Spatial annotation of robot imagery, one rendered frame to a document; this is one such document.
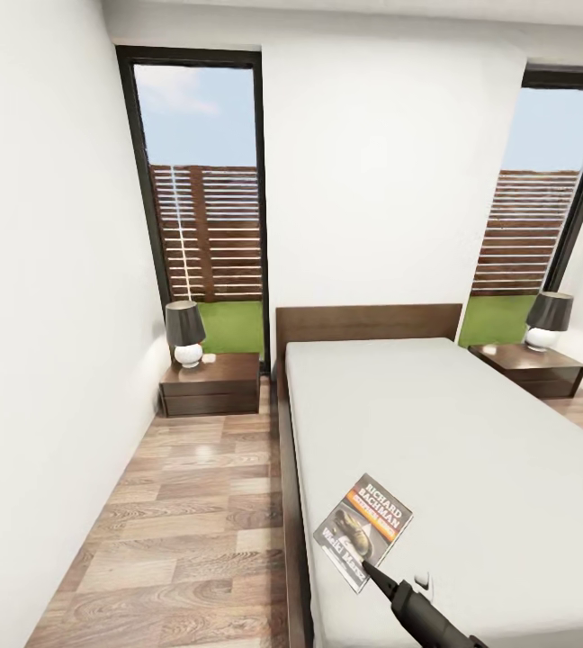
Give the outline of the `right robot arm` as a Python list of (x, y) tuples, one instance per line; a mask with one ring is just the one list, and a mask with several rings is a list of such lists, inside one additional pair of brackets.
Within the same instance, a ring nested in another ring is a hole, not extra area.
[(433, 573), (414, 569), (415, 583), (405, 579), (398, 584), (370, 562), (362, 566), (372, 576), (373, 582), (390, 600), (391, 609), (402, 627), (422, 648), (489, 648), (476, 635), (468, 637), (432, 603), (434, 601)]

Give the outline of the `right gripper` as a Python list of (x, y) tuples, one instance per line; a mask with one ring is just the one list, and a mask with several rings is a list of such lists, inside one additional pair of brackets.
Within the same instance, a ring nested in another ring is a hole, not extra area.
[(405, 579), (398, 584), (370, 562), (362, 566), (372, 576), (373, 582), (390, 600), (391, 609), (402, 627), (422, 646), (439, 648), (449, 619), (436, 609), (426, 598), (413, 590)]

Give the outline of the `hardback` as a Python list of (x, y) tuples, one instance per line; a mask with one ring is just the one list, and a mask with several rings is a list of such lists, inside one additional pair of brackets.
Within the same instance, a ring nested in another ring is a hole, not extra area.
[(366, 472), (312, 535), (358, 596), (413, 517)]

